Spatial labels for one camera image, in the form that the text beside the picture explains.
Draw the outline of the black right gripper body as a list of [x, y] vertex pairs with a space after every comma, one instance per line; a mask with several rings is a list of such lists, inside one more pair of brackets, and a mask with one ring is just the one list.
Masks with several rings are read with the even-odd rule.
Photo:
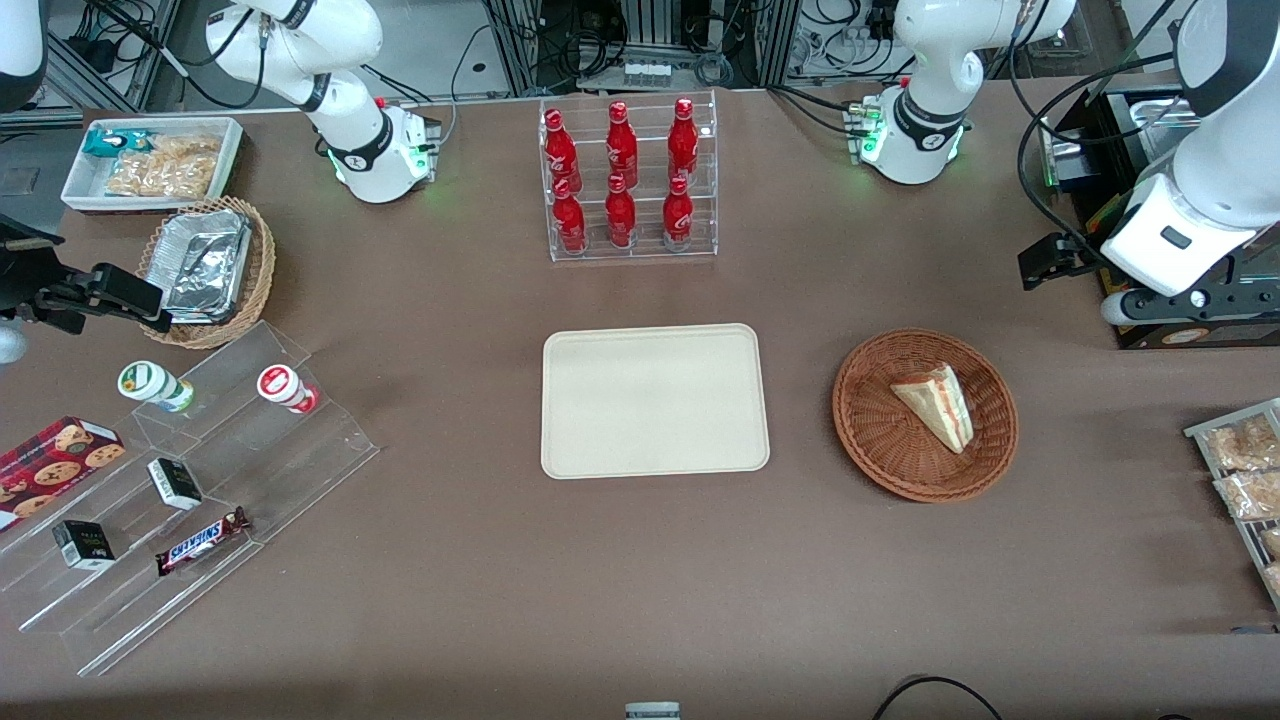
[[55, 247], [63, 238], [1, 215], [3, 319], [23, 319], [58, 327], [38, 299], [63, 282], [63, 264]]

